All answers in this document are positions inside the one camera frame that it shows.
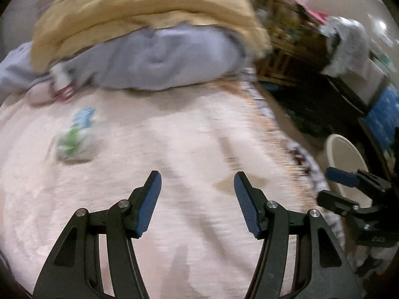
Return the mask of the white green wipes packet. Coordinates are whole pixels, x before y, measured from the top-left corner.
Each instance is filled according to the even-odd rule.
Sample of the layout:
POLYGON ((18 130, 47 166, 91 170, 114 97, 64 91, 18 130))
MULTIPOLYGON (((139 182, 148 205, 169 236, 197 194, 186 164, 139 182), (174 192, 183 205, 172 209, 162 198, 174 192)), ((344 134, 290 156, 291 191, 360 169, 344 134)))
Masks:
POLYGON ((71 125, 62 130, 56 139, 55 156, 65 163, 92 161, 95 156, 94 108, 77 111, 71 125))

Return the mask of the pink bottle lying down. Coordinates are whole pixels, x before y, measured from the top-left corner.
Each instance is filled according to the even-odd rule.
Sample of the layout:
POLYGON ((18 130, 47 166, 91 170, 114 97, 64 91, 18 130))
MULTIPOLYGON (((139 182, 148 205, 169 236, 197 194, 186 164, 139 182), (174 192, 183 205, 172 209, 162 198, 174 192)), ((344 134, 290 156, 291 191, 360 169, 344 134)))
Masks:
POLYGON ((58 96, 50 82, 41 82, 34 85, 26 94, 27 101, 32 106, 41 106, 53 103, 58 96))

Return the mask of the white plastic bag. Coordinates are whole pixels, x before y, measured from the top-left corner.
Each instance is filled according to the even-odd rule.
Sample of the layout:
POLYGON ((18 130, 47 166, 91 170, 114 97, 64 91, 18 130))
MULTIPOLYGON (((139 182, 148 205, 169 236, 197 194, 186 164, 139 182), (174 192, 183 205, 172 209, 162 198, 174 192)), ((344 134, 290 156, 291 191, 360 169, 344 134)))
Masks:
POLYGON ((326 39, 329 58, 322 70, 324 75, 340 77, 351 72, 366 78, 370 38, 361 23, 341 16, 328 16, 320 33, 326 39))

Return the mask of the yellow knitted blanket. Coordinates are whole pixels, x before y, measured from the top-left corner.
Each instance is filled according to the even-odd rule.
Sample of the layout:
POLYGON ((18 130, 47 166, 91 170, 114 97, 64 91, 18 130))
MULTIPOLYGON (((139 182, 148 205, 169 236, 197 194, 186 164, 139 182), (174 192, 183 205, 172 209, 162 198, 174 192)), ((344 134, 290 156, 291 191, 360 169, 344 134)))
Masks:
POLYGON ((43 73, 85 48, 150 26, 182 22, 237 32, 257 59, 271 39, 250 0, 55 0, 34 26, 30 64, 43 73))

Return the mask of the blue storage box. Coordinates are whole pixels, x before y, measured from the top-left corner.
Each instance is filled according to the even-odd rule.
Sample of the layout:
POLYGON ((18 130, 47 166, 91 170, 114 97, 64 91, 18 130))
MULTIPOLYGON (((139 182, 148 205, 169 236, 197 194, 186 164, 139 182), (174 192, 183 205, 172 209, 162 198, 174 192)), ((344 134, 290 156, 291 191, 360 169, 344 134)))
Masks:
POLYGON ((372 136, 383 151, 392 148, 398 120, 398 89, 389 84, 365 118, 372 136))

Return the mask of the grey-blue blanket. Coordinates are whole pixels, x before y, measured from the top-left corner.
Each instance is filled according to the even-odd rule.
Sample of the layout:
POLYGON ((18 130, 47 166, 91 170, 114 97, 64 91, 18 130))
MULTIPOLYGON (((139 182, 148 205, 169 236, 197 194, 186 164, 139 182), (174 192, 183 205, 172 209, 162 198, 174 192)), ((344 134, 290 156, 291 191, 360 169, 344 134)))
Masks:
POLYGON ((59 62, 77 87, 165 90, 242 72, 254 54, 238 33, 180 23, 144 27, 84 49, 59 62))

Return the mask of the wooden baby crib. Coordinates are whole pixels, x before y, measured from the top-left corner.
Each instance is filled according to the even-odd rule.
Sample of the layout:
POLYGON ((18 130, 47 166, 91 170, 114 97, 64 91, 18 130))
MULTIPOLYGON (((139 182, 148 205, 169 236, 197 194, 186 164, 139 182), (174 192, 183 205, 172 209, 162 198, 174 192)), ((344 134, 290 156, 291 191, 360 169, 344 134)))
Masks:
POLYGON ((327 63, 323 21, 299 3, 250 1, 271 41, 271 50, 256 62, 258 80, 294 85, 318 74, 327 63))

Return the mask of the white trash bucket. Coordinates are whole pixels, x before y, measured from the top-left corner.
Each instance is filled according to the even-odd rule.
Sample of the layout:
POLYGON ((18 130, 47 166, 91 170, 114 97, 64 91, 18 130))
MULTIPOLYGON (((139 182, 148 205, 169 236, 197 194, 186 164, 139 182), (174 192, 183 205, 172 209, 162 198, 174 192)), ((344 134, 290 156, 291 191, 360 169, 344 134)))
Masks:
MULTIPOLYGON (((332 134, 325 141, 323 151, 318 155, 322 170, 335 167, 347 172, 357 172, 359 169, 368 171, 367 165, 358 149, 347 138, 332 134)), ((335 182, 328 182, 335 193, 357 202, 361 208, 372 205, 372 200, 356 188, 349 188, 335 182)))

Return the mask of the white bottle red label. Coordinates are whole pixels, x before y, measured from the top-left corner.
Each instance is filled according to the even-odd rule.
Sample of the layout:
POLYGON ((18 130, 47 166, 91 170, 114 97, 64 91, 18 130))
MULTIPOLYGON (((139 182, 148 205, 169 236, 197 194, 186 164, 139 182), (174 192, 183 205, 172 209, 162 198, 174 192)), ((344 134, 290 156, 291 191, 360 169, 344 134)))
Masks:
POLYGON ((74 80, 64 68, 64 63, 59 62, 50 69, 53 79, 53 90, 55 96, 62 101, 70 100, 76 93, 76 85, 74 80))

